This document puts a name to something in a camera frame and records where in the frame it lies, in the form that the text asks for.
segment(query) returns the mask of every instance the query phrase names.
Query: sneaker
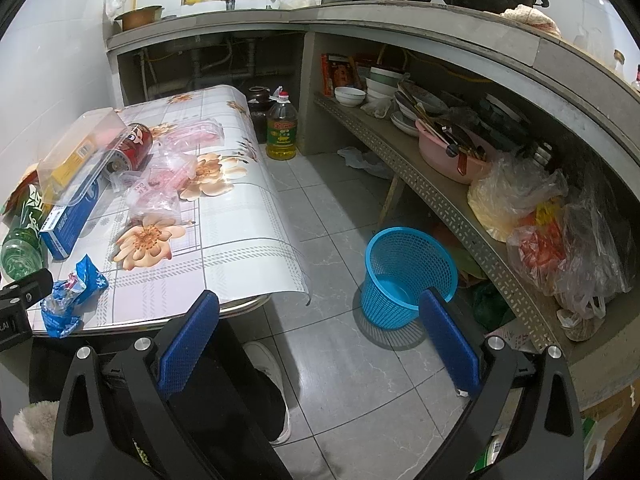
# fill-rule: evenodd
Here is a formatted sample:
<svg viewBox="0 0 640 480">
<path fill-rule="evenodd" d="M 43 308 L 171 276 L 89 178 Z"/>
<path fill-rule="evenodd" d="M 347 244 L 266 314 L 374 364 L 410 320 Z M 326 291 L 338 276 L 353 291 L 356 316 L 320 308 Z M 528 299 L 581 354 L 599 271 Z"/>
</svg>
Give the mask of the sneaker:
<svg viewBox="0 0 640 480">
<path fill-rule="evenodd" d="M 279 446 L 280 444 L 284 444 L 289 437 L 291 436 L 291 420 L 289 416 L 289 407 L 287 406 L 287 401 L 284 398 L 284 387 L 282 386 L 282 373 L 280 371 L 280 367 L 278 366 L 278 362 L 273 354 L 269 351 L 269 349 L 260 342 L 257 341 L 249 341 L 242 345 L 242 349 L 244 353 L 251 361 L 251 364 L 254 366 L 256 370 L 261 371 L 265 374 L 273 384 L 275 384 L 280 393 L 282 394 L 282 400 L 284 401 L 285 407 L 285 418 L 284 418 L 284 427 L 282 428 L 282 433 L 280 436 L 271 442 L 272 446 Z"/>
</svg>

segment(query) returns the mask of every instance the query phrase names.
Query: blue wrapper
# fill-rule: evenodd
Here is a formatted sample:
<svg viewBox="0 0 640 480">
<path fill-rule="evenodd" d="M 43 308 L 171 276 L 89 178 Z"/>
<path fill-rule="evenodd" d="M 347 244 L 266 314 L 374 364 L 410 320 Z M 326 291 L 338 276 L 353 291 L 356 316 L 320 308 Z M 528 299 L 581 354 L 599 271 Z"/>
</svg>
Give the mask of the blue wrapper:
<svg viewBox="0 0 640 480">
<path fill-rule="evenodd" d="M 57 280 L 51 295 L 40 302 L 47 334 L 55 338 L 71 334 L 80 324 L 80 317 L 73 315 L 75 306 L 88 300 L 96 290 L 104 290 L 108 286 L 107 279 L 85 255 L 68 280 Z"/>
</svg>

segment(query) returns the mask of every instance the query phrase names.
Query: soda can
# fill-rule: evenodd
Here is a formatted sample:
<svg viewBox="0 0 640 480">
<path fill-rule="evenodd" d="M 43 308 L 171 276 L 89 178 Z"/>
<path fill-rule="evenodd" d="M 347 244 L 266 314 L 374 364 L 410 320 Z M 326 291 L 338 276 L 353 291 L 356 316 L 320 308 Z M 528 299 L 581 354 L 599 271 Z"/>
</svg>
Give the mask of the soda can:
<svg viewBox="0 0 640 480">
<path fill-rule="evenodd" d="M 140 123 L 131 123 L 128 128 L 129 135 L 114 150 L 105 166 L 107 173 L 137 171 L 151 149 L 153 136 L 149 128 Z"/>
</svg>

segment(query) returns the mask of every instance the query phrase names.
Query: mesh basket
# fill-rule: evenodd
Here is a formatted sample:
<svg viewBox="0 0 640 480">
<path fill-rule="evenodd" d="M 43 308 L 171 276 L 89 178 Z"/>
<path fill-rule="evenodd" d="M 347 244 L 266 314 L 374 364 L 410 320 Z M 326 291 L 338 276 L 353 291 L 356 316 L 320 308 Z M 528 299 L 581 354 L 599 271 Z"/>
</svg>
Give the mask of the mesh basket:
<svg viewBox="0 0 640 480">
<path fill-rule="evenodd" d="M 434 238 L 407 227 L 375 235 L 365 254 L 367 269 L 360 305 L 367 319 L 388 330 L 418 317 L 418 297 L 434 286 L 445 301 L 453 298 L 458 272 Z"/>
</svg>

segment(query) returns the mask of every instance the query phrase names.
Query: blue gripper pad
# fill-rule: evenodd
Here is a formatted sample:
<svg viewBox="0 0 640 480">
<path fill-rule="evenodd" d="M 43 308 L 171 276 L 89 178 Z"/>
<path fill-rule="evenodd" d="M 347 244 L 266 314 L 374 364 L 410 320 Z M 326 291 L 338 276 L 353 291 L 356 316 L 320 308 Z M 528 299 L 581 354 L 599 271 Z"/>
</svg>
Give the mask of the blue gripper pad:
<svg viewBox="0 0 640 480">
<path fill-rule="evenodd" d="M 218 325 L 220 303 L 203 292 L 186 314 L 189 316 L 158 362 L 158 393 L 167 400 L 181 392 L 204 347 Z"/>
<path fill-rule="evenodd" d="M 481 390 L 478 355 L 443 307 L 442 297 L 437 296 L 432 290 L 420 295 L 420 319 L 456 388 L 473 399 Z"/>
</svg>

